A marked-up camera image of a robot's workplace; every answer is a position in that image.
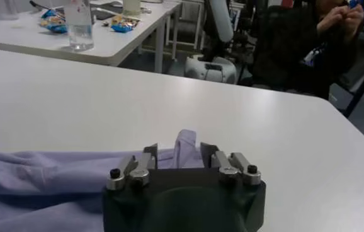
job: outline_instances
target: candy wrapper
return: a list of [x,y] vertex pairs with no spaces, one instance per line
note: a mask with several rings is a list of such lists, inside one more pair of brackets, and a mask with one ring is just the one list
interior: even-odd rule
[[66,33],[65,18],[53,9],[42,15],[40,25],[54,33]]
[[133,30],[137,24],[139,23],[139,20],[127,18],[122,15],[116,15],[112,18],[112,26],[111,28],[114,29],[116,32],[129,32]]

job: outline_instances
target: screw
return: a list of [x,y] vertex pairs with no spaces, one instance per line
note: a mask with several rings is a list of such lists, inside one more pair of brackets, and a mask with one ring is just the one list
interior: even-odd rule
[[110,175],[111,175],[111,178],[112,179],[119,178],[120,177],[120,170],[119,170],[119,168],[112,169],[110,171]]
[[247,172],[250,174],[257,174],[258,167],[256,165],[248,165],[247,166]]

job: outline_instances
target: dark jacket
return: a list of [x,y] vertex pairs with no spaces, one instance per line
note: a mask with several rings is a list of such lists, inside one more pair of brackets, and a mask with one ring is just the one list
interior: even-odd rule
[[[328,87],[353,65],[356,39],[344,44],[341,25],[318,36],[319,17],[313,5],[285,9],[275,20],[270,21],[269,16],[263,19],[254,53],[255,77],[284,88],[308,79],[322,80]],[[314,57],[310,66],[302,61],[313,49],[318,49],[319,55]]]

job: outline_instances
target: white desk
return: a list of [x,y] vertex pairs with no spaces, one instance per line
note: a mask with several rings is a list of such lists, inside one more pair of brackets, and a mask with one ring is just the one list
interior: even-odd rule
[[41,13],[21,13],[19,20],[0,21],[0,49],[44,57],[67,59],[117,66],[144,39],[157,29],[156,66],[157,73],[162,71],[162,50],[164,45],[164,22],[173,12],[179,13],[180,3],[162,4],[142,3],[152,10],[142,14],[141,22],[135,30],[117,33],[109,27],[102,27],[101,21],[93,26],[94,48],[84,52],[71,52],[67,34],[53,34],[38,25]]
[[0,51],[0,151],[121,151],[197,131],[267,184],[261,231],[364,232],[364,136],[328,102]]

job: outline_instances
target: water bottle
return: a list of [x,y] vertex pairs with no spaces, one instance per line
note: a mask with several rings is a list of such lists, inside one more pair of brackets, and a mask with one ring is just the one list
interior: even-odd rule
[[94,47],[89,0],[67,0],[64,5],[70,47],[75,51]]

